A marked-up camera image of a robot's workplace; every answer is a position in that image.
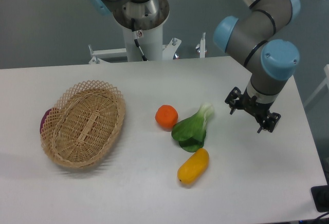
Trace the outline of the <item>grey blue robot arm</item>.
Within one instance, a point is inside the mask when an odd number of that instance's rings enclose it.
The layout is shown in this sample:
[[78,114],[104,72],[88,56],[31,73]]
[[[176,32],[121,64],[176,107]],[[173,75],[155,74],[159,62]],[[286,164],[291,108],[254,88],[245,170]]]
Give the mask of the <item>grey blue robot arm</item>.
[[[234,88],[225,102],[232,111],[252,115],[260,130],[272,132],[280,115],[270,107],[294,74],[300,54],[294,44],[273,36],[292,22],[300,0],[243,0],[251,13],[245,19],[224,18],[216,27],[216,46],[251,72],[244,91]],[[167,0],[90,0],[102,15],[112,14],[124,34],[127,59],[171,60],[173,44],[163,46],[162,27],[169,16]]]

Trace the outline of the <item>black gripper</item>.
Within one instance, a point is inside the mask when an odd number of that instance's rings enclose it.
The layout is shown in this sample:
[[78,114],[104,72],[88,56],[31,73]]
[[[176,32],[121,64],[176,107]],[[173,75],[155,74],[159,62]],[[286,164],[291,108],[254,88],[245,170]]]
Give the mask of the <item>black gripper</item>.
[[272,133],[281,118],[280,114],[269,112],[269,103],[259,103],[257,102],[256,96],[250,97],[247,90],[242,94],[237,87],[234,87],[228,94],[225,103],[229,105],[231,115],[236,110],[244,110],[252,115],[260,125],[260,128],[257,131],[258,134],[262,130]]

